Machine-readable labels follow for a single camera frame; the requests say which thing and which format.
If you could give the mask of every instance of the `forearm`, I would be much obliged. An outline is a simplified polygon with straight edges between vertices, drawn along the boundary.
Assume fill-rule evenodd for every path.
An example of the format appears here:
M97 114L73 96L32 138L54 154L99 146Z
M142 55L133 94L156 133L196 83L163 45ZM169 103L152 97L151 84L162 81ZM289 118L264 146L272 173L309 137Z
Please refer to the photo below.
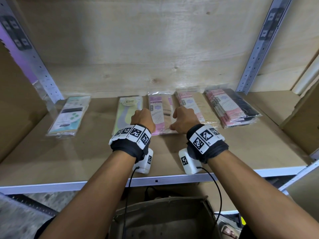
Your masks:
M208 165L258 238L319 235L319 224L308 213L230 151L209 159Z
M113 152L40 239L104 239L134 162L125 152Z

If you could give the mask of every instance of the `wristband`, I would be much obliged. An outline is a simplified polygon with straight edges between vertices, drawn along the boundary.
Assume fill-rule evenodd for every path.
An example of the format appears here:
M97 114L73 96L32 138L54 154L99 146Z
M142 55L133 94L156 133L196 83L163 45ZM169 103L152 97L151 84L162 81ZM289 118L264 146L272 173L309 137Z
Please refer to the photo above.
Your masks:
M136 158L135 163L148 154L150 131L141 124L129 125L119 130L109 142L113 151L121 150Z
M189 156L202 163L228 150L225 138L211 125L197 124L189 129L186 137Z

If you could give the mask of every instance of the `hand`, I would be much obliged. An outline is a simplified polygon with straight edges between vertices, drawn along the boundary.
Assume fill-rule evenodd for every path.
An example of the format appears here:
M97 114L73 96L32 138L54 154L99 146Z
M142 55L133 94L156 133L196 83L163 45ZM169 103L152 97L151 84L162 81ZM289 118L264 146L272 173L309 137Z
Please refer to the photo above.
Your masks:
M151 133L155 132L155 124L149 109L143 108L141 111L136 110L135 114L131 117L131 125L133 124L141 124L146 126Z
M173 118L177 118L169 128L181 134L186 134L193 126L200 124L193 109L180 106L175 109Z

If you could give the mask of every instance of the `black cable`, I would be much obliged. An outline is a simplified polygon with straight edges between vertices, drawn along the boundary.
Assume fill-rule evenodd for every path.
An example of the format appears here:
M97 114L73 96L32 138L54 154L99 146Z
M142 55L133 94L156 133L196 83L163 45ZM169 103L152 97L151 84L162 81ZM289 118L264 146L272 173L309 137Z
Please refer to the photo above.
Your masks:
M219 219L220 213L221 213L221 206L222 206L221 192L220 192L220 189L219 189L219 187L218 187L218 184L216 183L216 180L214 179L214 177L211 175L210 172L208 172L208 171L207 171L206 169L204 169L203 167L196 167L196 168L197 168L197 169L203 169L203 170L206 171L206 173L209 174L209 176L210 176L210 177L213 179L213 181L215 182L215 185L217 186L217 189L218 189L218 192L219 192L219 196L220 196L220 209L219 209L219 213L218 213L217 219L216 219L216 221L215 221L215 224L214 224L214 226L213 226L213 231L214 231L215 226L216 226L216 224L217 224L217 221L218 221L218 219Z
M134 174L135 170L137 170L137 169L139 169L139 166L137 166L133 170L133 173L131 175L130 182L129 182L129 187L127 188L127 198L126 198L126 203L125 203L124 223L123 223L123 237L122 237L123 239L125 238L125 223L126 223L127 201L129 200L130 186L131 186L131 181L132 181L132 178L133 178L133 174Z

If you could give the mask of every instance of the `plastic bag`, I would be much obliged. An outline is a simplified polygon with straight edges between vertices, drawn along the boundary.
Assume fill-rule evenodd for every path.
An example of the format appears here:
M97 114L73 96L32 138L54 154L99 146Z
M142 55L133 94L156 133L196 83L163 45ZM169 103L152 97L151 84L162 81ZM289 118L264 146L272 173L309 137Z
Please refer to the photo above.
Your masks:
M131 124L131 117L136 110L143 109L143 97L130 96L121 97L117 106L117 113L112 136L119 130Z
M224 128L248 125L261 114L230 88L209 87L205 94L217 112Z
M74 137L89 107L90 96L69 97L46 136Z
M220 126L220 121L207 102L199 87L181 88L176 90L176 97L181 106L192 108L202 124Z
M173 118L175 106L173 104L172 92L148 92L148 101L152 119L156 125L155 132L152 135L177 133L169 128L176 121Z

